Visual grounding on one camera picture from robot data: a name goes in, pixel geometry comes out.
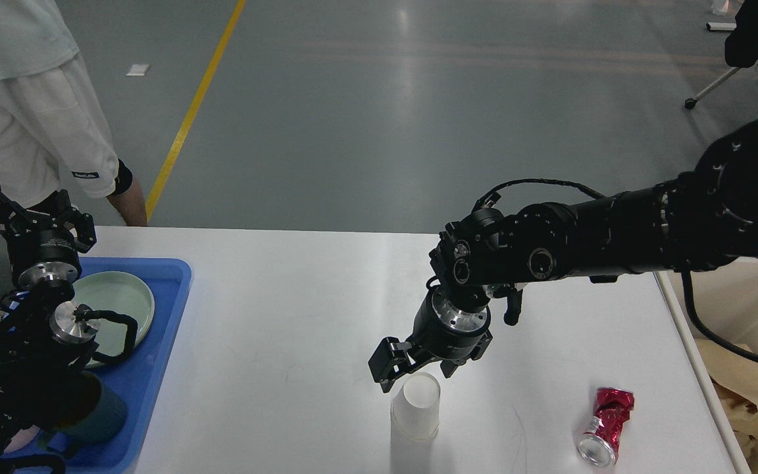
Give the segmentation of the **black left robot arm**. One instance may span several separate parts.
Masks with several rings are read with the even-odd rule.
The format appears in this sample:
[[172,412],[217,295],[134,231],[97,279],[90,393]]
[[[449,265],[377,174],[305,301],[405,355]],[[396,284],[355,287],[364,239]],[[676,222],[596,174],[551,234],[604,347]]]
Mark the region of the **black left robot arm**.
[[5,457],[24,429],[57,428],[85,416],[99,383],[86,373],[95,359],[118,364],[132,355],[138,322],[129,315],[75,304],[79,255],[97,241],[93,217],[66,191],[52,213],[24,208],[0,184],[0,235],[8,247],[14,308],[0,320],[0,473],[34,466],[66,471],[58,455]]

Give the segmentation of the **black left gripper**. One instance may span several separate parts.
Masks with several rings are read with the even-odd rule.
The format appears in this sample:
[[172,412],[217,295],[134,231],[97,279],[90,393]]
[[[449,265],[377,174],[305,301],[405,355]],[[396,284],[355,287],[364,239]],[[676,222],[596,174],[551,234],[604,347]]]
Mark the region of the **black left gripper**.
[[2,192],[0,183],[0,234],[9,237],[12,282],[31,289],[41,281],[75,282],[82,274],[78,252],[87,254],[97,243],[93,216],[73,206],[66,190],[57,193],[57,222],[72,227],[24,231],[24,211]]

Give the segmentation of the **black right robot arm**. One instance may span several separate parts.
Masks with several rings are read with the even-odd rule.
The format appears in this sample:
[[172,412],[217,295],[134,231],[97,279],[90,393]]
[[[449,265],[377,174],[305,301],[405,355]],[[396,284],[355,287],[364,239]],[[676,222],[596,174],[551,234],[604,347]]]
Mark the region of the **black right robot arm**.
[[425,364],[445,377],[482,357],[492,339],[488,303],[506,299],[518,322],[524,286],[565,277],[616,282],[623,274],[710,272],[740,256],[758,260],[758,119],[707,148],[694,171],[641,191],[514,214],[495,207],[499,187],[450,222],[430,252],[434,276],[405,340],[385,337],[368,366],[383,392]]

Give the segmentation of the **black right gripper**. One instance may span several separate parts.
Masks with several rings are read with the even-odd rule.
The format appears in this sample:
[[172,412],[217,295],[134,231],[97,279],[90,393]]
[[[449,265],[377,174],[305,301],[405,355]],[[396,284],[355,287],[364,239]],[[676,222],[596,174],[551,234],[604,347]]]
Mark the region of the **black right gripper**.
[[373,381],[383,393],[391,391],[403,375],[413,374],[433,358],[440,359],[440,371],[450,379],[468,359],[478,360],[490,345],[490,309],[467,312],[455,307],[436,286],[415,315],[409,341],[384,337],[368,360]]

